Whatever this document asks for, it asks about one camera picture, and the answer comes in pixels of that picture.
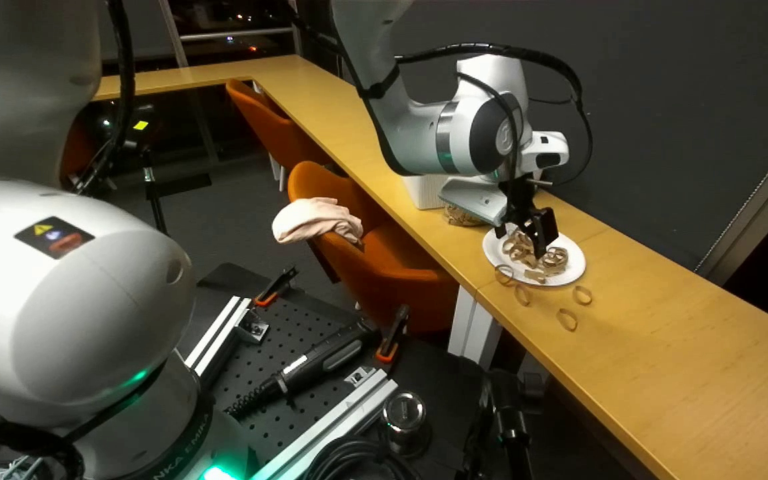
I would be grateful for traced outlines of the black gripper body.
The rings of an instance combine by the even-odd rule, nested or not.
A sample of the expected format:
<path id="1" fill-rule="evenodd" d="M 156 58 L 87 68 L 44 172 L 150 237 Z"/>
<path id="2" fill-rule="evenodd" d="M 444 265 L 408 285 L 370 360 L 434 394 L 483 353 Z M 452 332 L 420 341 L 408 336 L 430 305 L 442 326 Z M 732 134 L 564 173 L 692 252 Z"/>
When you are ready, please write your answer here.
<path id="1" fill-rule="evenodd" d="M 504 220 L 524 233 L 546 233 L 548 212 L 534 202 L 534 185 L 528 178 L 500 182 L 507 198 Z"/>

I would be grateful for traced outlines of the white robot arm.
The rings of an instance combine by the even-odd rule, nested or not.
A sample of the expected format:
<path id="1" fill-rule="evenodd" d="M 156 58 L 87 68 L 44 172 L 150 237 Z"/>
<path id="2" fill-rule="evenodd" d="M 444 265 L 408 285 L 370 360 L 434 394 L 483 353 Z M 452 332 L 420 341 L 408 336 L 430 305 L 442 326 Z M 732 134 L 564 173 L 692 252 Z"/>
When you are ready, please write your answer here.
<path id="1" fill-rule="evenodd" d="M 0 446 L 64 480 L 247 480 L 242 430 L 176 353 L 190 257 L 58 188 L 119 0 L 0 0 Z"/>

